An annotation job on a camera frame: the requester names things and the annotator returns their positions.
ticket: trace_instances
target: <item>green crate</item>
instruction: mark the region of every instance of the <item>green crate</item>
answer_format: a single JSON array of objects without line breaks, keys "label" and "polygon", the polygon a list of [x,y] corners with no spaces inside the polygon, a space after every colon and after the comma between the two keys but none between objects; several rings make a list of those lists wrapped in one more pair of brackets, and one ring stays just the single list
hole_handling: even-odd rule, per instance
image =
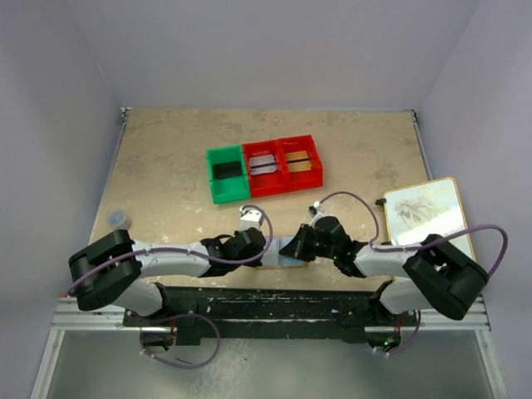
[{"label": "green crate", "polygon": [[[240,162],[240,167],[242,168],[241,176],[227,179],[214,178],[214,165],[236,160]],[[207,166],[209,168],[210,191],[215,204],[246,200],[250,197],[248,171],[246,170],[244,150],[241,145],[207,150]]]}]

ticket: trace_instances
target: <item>beige tabletop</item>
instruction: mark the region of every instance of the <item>beige tabletop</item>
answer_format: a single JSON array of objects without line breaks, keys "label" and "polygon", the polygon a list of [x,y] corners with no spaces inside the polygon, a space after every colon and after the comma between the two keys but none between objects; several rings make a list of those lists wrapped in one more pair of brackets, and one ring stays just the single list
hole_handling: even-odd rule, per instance
[{"label": "beige tabletop", "polygon": [[[210,148],[312,135],[323,163],[324,186],[285,195],[213,204],[205,152]],[[107,213],[123,209],[133,239],[188,244],[239,227],[239,207],[256,204],[273,221],[273,235],[294,235],[310,218],[307,207],[328,193],[350,190],[368,202],[385,191],[426,181],[408,112],[248,111],[135,108],[96,220],[94,240],[111,231]],[[325,205],[352,239],[374,235],[371,216],[354,199]],[[373,207],[384,226],[384,213]],[[387,240],[381,229],[381,240]],[[241,267],[221,278],[168,276],[165,285],[234,288],[373,290],[385,278],[348,278],[328,260],[307,268]]]}]

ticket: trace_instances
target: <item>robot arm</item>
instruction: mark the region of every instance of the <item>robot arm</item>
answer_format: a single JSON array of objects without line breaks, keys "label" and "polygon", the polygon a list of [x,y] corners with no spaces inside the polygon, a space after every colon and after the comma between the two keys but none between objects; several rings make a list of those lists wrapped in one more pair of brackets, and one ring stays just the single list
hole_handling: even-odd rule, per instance
[{"label": "robot arm", "polygon": [[[434,308],[448,318],[461,320],[489,280],[481,266],[449,242],[416,252],[403,247],[392,252],[390,245],[388,252],[381,252],[369,243],[351,240],[338,219],[323,212],[319,203],[309,207],[309,212],[311,223],[302,224],[279,253],[306,261],[331,259],[350,277],[402,278],[386,283],[380,292],[381,304],[392,314]],[[440,238],[430,234],[421,245]]]},{"label": "robot arm", "polygon": [[[149,316],[165,307],[165,289],[143,278],[176,274],[218,277],[240,265],[260,266],[260,259],[250,259],[264,250],[266,239],[260,231],[264,218],[253,209],[240,209],[240,213],[242,230],[234,236],[224,234],[188,245],[160,245],[134,241],[127,231],[117,230],[72,255],[68,263],[79,309],[114,304]],[[117,257],[124,258],[87,276]]]}]

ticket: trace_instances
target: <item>storage bin compartment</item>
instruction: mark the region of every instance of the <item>storage bin compartment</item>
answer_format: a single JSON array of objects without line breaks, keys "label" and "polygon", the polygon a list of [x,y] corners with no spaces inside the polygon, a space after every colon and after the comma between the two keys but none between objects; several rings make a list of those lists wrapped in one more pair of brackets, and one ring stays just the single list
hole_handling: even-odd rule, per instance
[{"label": "storage bin compartment", "polygon": [[207,150],[207,166],[215,204],[249,198],[248,171],[242,146]]},{"label": "storage bin compartment", "polygon": [[252,197],[288,190],[288,168],[276,140],[244,144],[243,148]]},{"label": "storage bin compartment", "polygon": [[323,185],[323,167],[311,135],[277,140],[288,170],[288,191]]}]

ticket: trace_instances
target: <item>gray wall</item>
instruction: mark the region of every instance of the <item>gray wall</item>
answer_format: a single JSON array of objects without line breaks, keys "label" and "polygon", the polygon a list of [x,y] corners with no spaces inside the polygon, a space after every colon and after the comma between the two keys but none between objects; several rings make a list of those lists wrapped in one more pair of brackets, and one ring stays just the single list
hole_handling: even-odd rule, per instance
[{"label": "gray wall", "polygon": [[[421,134],[436,176],[453,175],[470,224],[495,222],[510,250],[485,291],[495,345],[512,397],[532,379],[532,2],[485,0],[421,108]],[[500,247],[474,237],[482,264]]]},{"label": "gray wall", "polygon": [[122,105],[411,109],[479,0],[68,0]]},{"label": "gray wall", "polygon": [[29,397],[120,110],[63,0],[0,1],[0,386]]}]

